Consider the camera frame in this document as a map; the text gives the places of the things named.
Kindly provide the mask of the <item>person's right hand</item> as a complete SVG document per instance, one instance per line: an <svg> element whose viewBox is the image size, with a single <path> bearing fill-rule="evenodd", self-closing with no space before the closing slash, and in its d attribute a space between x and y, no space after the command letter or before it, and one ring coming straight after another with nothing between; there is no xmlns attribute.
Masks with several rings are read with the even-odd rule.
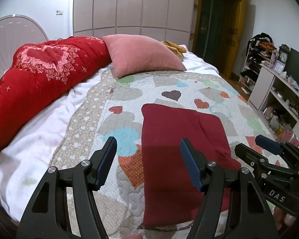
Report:
<svg viewBox="0 0 299 239"><path fill-rule="evenodd" d="M283 225L286 225L288 227L292 226L297 219L295 216L287 214L285 211L281 210L278 207L274 207L273 217L277 230L280 230Z"/></svg>

